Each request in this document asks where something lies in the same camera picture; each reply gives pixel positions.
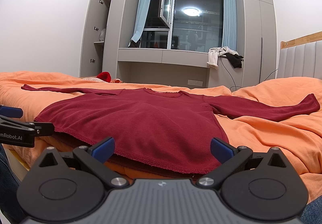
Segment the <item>dark red long-sleeve sweater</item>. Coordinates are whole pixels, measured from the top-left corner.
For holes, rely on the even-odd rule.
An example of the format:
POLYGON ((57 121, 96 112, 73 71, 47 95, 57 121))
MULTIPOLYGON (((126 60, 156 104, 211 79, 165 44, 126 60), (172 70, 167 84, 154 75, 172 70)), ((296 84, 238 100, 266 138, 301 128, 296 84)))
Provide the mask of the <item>dark red long-sleeve sweater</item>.
POLYGON ((281 122, 321 112, 321 100, 314 94, 308 94, 295 105, 270 106, 234 93, 205 96, 148 88, 41 90, 71 93, 73 98, 49 105, 36 116, 36 121, 50 122, 57 132, 92 145, 112 137, 118 156, 188 175, 202 175, 219 166, 210 151, 211 140, 215 137, 226 143, 229 140, 217 115, 281 122))

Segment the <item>light blue curtain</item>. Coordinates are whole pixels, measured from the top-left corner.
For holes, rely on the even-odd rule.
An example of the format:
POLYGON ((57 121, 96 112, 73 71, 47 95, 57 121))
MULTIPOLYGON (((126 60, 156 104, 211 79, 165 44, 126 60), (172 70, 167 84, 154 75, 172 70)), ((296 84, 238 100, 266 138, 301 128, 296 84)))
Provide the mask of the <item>light blue curtain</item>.
POLYGON ((236 50, 237 10, 236 0, 223 0, 223 37, 222 46, 236 50))
POLYGON ((151 0, 139 0, 131 43, 137 43, 142 36, 151 0))

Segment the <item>clear plastic bag on shelf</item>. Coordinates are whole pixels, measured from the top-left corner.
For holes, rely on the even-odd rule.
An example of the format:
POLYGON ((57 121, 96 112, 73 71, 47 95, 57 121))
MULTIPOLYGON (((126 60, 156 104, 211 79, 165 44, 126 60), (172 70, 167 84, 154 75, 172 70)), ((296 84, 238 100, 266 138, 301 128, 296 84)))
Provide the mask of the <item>clear plastic bag on shelf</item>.
POLYGON ((104 42, 105 41, 105 34, 106 34, 106 29, 102 29, 100 34, 99 34, 99 41, 104 42))

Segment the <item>pink patterned cloth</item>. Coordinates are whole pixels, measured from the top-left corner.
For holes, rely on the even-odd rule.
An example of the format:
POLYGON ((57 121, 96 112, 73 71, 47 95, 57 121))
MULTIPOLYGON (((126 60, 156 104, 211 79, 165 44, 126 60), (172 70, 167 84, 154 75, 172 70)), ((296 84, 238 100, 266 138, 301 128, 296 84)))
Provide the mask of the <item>pink patterned cloth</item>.
POLYGON ((105 82, 104 80, 99 79, 97 77, 83 77, 82 80, 93 81, 93 82, 105 82))

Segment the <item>black garment on ledge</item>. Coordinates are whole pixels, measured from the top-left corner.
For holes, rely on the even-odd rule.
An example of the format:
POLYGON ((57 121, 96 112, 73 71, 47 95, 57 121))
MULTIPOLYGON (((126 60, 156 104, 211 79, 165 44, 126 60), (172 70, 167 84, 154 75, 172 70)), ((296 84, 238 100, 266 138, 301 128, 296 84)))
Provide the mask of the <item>black garment on ledge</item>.
POLYGON ((226 53, 225 55, 233 68, 242 68, 242 61, 244 60, 243 56, 232 53, 226 53))

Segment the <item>left light blue curtain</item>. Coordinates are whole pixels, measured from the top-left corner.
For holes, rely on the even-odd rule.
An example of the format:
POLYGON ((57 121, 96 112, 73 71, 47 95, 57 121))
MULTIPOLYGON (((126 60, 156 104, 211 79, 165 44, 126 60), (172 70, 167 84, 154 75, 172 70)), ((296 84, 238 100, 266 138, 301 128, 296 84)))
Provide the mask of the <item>left light blue curtain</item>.
POLYGON ((139 0, 131 43, 137 43, 142 36, 151 0, 139 0))

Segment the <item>large dark window pane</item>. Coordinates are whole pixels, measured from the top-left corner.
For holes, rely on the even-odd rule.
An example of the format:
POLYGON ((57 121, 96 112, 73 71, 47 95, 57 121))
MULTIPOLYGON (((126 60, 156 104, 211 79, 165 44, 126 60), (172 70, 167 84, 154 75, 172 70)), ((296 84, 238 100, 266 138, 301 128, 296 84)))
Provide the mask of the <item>large dark window pane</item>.
POLYGON ((223 37, 223 0, 175 0, 171 48, 208 52, 223 37))

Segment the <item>white wall socket plate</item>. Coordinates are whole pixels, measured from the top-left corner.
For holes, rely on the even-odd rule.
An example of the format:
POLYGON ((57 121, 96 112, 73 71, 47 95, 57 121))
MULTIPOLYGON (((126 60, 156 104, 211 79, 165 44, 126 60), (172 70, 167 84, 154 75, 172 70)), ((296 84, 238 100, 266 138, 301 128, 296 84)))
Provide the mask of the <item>white wall socket plate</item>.
POLYGON ((198 87, 202 87, 203 86, 203 81, 199 81, 199 80, 188 80, 187 82, 188 85, 190 86, 198 86, 198 87))

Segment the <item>open window sash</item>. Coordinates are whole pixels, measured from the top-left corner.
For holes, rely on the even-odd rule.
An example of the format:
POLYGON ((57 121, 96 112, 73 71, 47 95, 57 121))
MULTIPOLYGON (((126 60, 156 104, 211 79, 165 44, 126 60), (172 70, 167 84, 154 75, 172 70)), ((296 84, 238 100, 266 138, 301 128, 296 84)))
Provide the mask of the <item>open window sash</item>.
POLYGON ((171 24, 171 9, 172 0, 159 0, 158 18, 160 18, 168 28, 171 24))

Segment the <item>bright red hat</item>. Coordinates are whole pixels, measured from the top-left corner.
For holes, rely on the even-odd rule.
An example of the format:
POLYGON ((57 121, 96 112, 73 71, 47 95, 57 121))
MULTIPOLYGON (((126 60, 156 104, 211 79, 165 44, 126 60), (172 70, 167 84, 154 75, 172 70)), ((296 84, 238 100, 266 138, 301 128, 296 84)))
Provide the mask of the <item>bright red hat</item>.
POLYGON ((96 76, 96 78, 103 80, 105 82, 111 82, 111 75, 109 72, 101 72, 96 76))

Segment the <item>white garment on ledge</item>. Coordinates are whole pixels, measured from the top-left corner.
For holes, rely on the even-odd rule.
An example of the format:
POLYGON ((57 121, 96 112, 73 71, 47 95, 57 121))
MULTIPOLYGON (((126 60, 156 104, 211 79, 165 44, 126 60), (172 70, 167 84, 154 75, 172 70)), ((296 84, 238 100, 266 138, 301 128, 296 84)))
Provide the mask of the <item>white garment on ledge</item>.
POLYGON ((208 51, 207 65, 211 68, 218 69, 218 59, 220 56, 225 55, 226 53, 238 55, 237 51, 232 50, 227 46, 210 48, 208 51))

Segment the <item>open grey wardrobe door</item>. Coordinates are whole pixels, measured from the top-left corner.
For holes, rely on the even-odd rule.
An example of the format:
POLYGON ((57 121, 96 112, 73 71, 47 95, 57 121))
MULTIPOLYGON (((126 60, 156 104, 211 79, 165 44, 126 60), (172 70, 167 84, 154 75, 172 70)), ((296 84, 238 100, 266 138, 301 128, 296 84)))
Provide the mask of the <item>open grey wardrobe door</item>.
POLYGON ((106 28, 108 7, 103 0, 90 0, 86 15, 81 50, 80 76, 96 76, 101 72, 103 41, 100 33, 106 28))

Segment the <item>right light blue curtain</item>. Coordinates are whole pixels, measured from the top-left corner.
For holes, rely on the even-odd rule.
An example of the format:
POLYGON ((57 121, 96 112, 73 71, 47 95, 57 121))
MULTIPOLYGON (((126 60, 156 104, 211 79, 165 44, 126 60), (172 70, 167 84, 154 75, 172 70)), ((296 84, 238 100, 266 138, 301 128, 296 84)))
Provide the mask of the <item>right light blue curtain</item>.
POLYGON ((237 10, 236 0, 223 0, 223 37, 222 46, 236 50, 237 10))

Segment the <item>grey padded wooden headboard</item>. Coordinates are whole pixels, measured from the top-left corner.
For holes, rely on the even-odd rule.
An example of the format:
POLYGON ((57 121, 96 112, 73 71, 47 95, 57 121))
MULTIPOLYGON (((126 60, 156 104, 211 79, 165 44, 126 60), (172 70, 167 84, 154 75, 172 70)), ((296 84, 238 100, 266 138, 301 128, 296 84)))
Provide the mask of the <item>grey padded wooden headboard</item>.
POLYGON ((322 32, 282 41, 280 44, 278 78, 313 77, 321 79, 322 32))

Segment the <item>grey built-in wardrobe unit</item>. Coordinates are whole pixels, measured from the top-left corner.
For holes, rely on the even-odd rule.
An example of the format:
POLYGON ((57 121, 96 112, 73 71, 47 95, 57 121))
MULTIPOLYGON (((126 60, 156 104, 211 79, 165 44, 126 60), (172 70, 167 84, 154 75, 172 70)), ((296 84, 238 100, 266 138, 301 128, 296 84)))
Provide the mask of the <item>grey built-in wardrobe unit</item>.
POLYGON ((208 52, 171 48, 171 24, 158 18, 159 0, 151 0, 145 27, 137 43, 131 43, 139 0, 103 0, 108 7, 101 71, 132 83, 155 83, 198 87, 188 80, 203 81, 204 87, 226 86, 232 90, 272 79, 276 70, 276 18, 273 0, 236 0, 237 45, 244 57, 242 68, 233 68, 226 55, 218 69, 207 65, 208 52))

